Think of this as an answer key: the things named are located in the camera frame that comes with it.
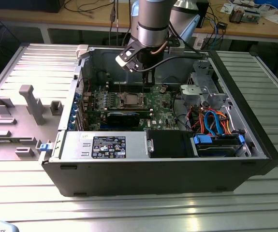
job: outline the computer case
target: computer case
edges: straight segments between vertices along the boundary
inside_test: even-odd
[[[58,13],[65,0],[0,0],[0,9]]]

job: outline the motherboard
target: motherboard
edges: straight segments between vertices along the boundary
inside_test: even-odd
[[[154,86],[147,93],[110,92],[98,87],[84,93],[88,131],[178,130],[172,92]]]

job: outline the sticker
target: sticker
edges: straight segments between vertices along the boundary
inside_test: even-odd
[[[94,137],[93,135],[92,145],[92,157],[94,159],[126,158],[125,136]]]
[[[92,139],[94,136],[93,133],[81,133],[81,139]]]

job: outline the desk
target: desk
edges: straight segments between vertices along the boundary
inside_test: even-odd
[[[78,0],[79,4],[93,2],[94,0]],[[100,0],[98,3],[91,5],[91,8],[107,4],[108,0]],[[259,24],[229,23],[228,14],[218,12],[221,4],[226,0],[213,0],[212,8],[214,14],[220,21],[228,23],[224,39],[263,41],[278,43],[278,24],[272,23],[261,18]],[[68,8],[76,10],[75,0],[67,5]],[[109,16],[111,6],[97,9],[93,13],[93,18],[77,12],[70,12],[62,8],[59,13],[30,12],[17,10],[0,10],[0,20],[6,25],[36,27],[41,30],[43,41],[46,44],[52,43],[48,29],[74,29],[74,30],[98,30],[108,31],[110,27]],[[126,32],[129,26],[128,4],[120,3],[119,5],[119,31]],[[197,37],[196,46],[200,46],[207,36],[213,33],[213,29],[206,20],[200,29],[196,29],[194,37]]]

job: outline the blue latch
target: blue latch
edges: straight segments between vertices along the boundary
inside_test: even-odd
[[[196,135],[194,137],[195,144],[211,144],[213,143],[211,136],[209,135]]]
[[[243,135],[239,135],[239,140],[240,140],[241,144],[245,143],[245,139],[244,139]]]
[[[53,146],[54,146],[54,143],[41,144],[39,150],[40,151],[52,151]]]

